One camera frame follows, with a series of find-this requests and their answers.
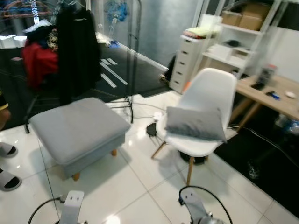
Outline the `grey pillow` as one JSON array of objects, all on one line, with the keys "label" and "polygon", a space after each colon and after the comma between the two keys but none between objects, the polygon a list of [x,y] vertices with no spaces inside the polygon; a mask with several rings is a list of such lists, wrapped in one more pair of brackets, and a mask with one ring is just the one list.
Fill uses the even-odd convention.
[{"label": "grey pillow", "polygon": [[200,140],[226,141],[222,113],[217,107],[201,110],[168,107],[165,130]]}]

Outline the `clear plastic bottle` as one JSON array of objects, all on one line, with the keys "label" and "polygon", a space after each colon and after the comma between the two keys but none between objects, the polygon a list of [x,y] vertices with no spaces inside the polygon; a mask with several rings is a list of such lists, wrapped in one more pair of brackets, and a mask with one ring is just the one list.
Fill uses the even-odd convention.
[{"label": "clear plastic bottle", "polygon": [[275,121],[275,125],[281,128],[284,132],[299,135],[299,122],[284,114],[279,114]]}]

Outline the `small blue table item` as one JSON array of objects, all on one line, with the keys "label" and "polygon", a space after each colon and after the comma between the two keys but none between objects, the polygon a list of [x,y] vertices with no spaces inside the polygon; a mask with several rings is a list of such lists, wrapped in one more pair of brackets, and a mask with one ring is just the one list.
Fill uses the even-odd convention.
[{"label": "small blue table item", "polygon": [[280,96],[275,91],[268,91],[265,94],[275,100],[280,100]]}]

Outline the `wooden table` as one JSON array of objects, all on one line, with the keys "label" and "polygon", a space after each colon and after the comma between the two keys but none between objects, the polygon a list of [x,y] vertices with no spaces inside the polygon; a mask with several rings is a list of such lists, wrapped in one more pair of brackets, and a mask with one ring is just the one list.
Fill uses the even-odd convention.
[{"label": "wooden table", "polygon": [[[245,98],[238,106],[233,109],[230,115],[229,124],[232,124],[235,118],[243,115],[241,122],[238,126],[244,127],[245,124],[256,115],[257,111],[264,106],[284,114],[294,120],[299,119],[299,83],[283,76],[273,76],[271,81],[260,91],[250,87],[256,83],[256,76],[245,77],[239,79],[236,92]],[[280,100],[275,100],[265,93],[268,91],[275,91]],[[294,92],[297,98],[288,98],[285,95],[286,91]]]}]

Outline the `black rug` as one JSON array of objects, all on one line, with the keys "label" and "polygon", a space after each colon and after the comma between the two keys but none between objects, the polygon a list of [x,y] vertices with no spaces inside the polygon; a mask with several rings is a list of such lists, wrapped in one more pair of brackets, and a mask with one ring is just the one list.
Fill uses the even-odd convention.
[{"label": "black rug", "polygon": [[[252,184],[273,198],[294,217],[299,217],[299,197],[292,190],[292,174],[299,160],[290,141],[295,137],[279,128],[250,128],[231,126],[233,137],[216,148],[215,154]],[[260,168],[260,178],[250,179],[248,162]]]}]

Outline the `clear drinking glass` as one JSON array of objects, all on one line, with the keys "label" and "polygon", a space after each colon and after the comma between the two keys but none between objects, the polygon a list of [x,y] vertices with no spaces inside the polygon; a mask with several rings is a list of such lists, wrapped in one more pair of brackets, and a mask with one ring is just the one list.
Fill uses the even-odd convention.
[{"label": "clear drinking glass", "polygon": [[257,180],[260,178],[260,168],[258,165],[250,161],[248,162],[247,167],[250,179]]}]

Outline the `large cardboard box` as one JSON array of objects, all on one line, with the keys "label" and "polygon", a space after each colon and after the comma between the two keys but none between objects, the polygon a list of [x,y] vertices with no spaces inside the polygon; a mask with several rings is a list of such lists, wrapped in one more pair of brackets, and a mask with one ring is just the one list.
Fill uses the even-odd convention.
[{"label": "large cardboard box", "polygon": [[265,21],[271,6],[265,3],[247,3],[242,9],[240,28],[259,31]]}]

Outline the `small cardboard box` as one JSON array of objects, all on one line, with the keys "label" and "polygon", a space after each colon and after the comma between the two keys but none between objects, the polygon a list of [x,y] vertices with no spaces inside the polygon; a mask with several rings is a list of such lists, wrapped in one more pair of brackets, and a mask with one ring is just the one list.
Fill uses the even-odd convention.
[{"label": "small cardboard box", "polygon": [[222,24],[228,24],[230,26],[238,26],[241,18],[242,18],[242,14],[241,13],[237,13],[237,12],[231,12],[231,11],[223,11],[221,13],[221,17],[222,17]]}]

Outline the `white drawer cabinet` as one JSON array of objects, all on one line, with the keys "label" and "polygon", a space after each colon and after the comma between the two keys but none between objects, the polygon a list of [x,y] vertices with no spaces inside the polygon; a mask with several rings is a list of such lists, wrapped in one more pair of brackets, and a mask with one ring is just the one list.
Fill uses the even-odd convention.
[{"label": "white drawer cabinet", "polygon": [[169,87],[182,94],[186,84],[196,74],[195,68],[201,54],[201,47],[205,39],[195,39],[181,35],[181,44],[177,51]]}]

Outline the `black floor power adapter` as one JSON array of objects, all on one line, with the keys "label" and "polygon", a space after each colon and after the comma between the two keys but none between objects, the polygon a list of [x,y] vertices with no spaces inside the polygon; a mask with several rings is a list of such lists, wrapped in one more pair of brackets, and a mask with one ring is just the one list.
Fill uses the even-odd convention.
[{"label": "black floor power adapter", "polygon": [[158,137],[157,122],[152,122],[145,128],[145,132],[149,137]]}]

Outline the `black metal clothes rack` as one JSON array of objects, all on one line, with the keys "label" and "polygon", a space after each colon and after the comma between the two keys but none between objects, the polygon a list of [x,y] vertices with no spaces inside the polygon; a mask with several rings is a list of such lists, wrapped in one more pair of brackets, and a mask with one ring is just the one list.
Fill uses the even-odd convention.
[{"label": "black metal clothes rack", "polygon": [[[137,23],[135,25],[136,32],[133,34],[133,22],[129,21],[128,25],[128,38],[127,44],[120,47],[126,52],[127,60],[126,60],[126,77],[127,81],[125,85],[124,93],[122,94],[122,100],[110,102],[110,103],[127,103],[126,106],[113,106],[111,109],[118,109],[118,108],[128,108],[130,111],[129,119],[130,124],[134,122],[134,111],[133,111],[133,96],[135,95],[136,91],[136,73],[137,73],[137,50],[139,49],[139,34],[140,34],[140,25],[141,25],[141,17],[142,17],[142,2],[141,0],[136,0],[137,2]],[[54,20],[58,13],[61,11],[60,7],[62,6],[70,6],[73,4],[81,5],[81,8],[87,8],[87,6],[91,6],[90,3],[81,4],[79,0],[57,0],[56,7],[52,11],[52,19]],[[28,108],[26,109],[25,115],[23,117],[24,122],[24,132],[26,134],[30,134],[29,122],[28,119],[31,117],[31,113],[33,108],[36,106],[36,102],[38,102],[39,94],[35,95],[32,101],[29,103]]]}]

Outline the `grey upholstered ottoman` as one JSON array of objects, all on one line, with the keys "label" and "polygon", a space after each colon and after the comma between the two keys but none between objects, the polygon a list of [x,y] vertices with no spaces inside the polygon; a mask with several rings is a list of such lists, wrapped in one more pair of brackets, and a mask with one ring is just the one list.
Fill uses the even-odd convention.
[{"label": "grey upholstered ottoman", "polygon": [[74,181],[103,156],[116,156],[131,127],[98,98],[55,107],[28,121],[65,177]]}]

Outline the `black hanging garment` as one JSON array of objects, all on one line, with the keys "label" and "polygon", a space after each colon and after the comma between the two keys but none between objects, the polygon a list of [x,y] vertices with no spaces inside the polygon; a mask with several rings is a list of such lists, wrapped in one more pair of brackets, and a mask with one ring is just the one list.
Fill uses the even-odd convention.
[{"label": "black hanging garment", "polygon": [[95,88],[100,80],[100,48],[92,13],[76,2],[62,2],[57,17],[58,102]]}]

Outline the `red hanging garment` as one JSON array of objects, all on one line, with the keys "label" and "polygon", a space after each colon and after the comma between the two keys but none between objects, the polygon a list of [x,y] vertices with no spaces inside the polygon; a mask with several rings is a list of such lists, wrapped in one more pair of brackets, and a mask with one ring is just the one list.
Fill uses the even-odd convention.
[{"label": "red hanging garment", "polygon": [[22,57],[30,88],[40,90],[43,81],[58,72],[58,55],[39,43],[27,40],[22,49]]}]

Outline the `person's foot grey slipper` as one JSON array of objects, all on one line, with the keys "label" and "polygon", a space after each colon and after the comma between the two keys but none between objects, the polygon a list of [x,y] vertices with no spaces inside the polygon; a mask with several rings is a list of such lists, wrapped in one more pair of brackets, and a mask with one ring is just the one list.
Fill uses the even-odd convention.
[{"label": "person's foot grey slipper", "polygon": [[21,178],[0,168],[0,191],[9,192],[21,186]]},{"label": "person's foot grey slipper", "polygon": [[18,154],[18,150],[11,144],[0,141],[0,157],[13,158]]}]

